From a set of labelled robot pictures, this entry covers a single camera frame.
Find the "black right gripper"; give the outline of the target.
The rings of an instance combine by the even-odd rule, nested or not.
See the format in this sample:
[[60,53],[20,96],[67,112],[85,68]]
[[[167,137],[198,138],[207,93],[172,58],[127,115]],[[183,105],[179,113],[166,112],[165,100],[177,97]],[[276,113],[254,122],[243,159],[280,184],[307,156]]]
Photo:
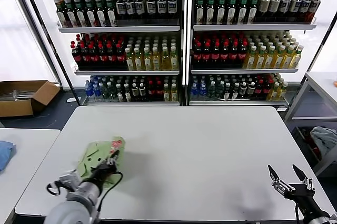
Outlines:
[[292,164],[292,168],[303,184],[287,184],[277,175],[276,171],[268,165],[270,178],[272,179],[272,187],[282,196],[288,193],[288,199],[293,200],[304,219],[317,219],[320,217],[329,217],[329,214],[323,211],[313,196],[315,195],[313,187],[313,179],[306,176],[304,171]]

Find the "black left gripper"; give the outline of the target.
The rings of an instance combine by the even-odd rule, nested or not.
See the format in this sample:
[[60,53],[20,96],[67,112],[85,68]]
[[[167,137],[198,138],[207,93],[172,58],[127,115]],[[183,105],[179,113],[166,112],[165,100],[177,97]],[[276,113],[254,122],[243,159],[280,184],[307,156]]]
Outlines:
[[119,166],[120,151],[115,151],[110,158],[104,159],[96,167],[91,167],[91,178],[105,182],[109,176],[116,172],[116,167]]

